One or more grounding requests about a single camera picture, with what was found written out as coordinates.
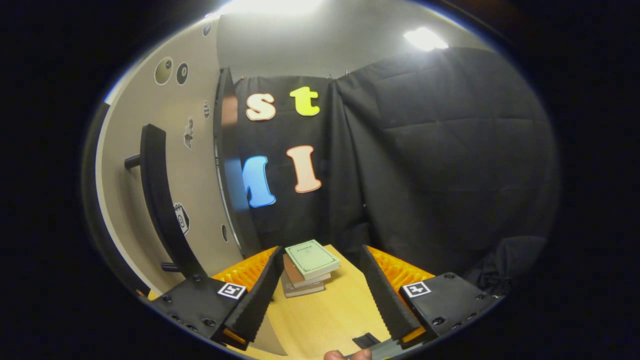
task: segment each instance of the stack of books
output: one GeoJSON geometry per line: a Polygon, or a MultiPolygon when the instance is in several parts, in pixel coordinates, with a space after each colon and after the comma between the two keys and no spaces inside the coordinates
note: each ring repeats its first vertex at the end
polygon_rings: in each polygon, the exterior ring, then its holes
{"type": "Polygon", "coordinates": [[[282,290],[295,297],[324,290],[324,281],[340,267],[340,259],[315,240],[285,248],[282,290]]]}

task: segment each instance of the screw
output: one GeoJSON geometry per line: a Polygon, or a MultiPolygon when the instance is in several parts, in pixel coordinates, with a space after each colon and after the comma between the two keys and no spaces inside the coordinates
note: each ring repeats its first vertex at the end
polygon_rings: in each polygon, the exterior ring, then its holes
{"type": "Polygon", "coordinates": [[[435,319],[433,319],[433,321],[431,322],[433,325],[440,325],[441,323],[444,323],[444,319],[441,317],[437,317],[435,319]]]}

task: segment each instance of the green book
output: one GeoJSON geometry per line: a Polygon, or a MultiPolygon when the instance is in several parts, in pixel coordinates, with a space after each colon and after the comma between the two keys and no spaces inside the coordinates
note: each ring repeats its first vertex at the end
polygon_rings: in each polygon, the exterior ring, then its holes
{"type": "Polygon", "coordinates": [[[285,251],[305,280],[324,275],[340,267],[340,259],[315,240],[286,247],[285,251]]]}

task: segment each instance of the finger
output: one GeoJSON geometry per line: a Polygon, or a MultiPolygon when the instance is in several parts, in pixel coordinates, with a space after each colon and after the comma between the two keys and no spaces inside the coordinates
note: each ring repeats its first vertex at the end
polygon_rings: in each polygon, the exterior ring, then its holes
{"type": "Polygon", "coordinates": [[[344,355],[338,350],[329,351],[324,355],[324,360],[346,360],[344,355]]]}
{"type": "Polygon", "coordinates": [[[371,360],[371,349],[366,348],[351,356],[351,360],[371,360]]]}

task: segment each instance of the wooden table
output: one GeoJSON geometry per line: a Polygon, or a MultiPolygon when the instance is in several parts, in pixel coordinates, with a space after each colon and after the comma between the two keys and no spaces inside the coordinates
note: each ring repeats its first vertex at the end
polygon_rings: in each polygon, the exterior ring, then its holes
{"type": "Polygon", "coordinates": [[[287,356],[252,348],[240,351],[257,359],[322,359],[327,351],[352,354],[360,347],[353,338],[370,332],[380,341],[390,338],[362,272],[333,246],[325,246],[340,259],[340,268],[324,282],[324,291],[287,298],[278,282],[267,309],[287,356]]]}

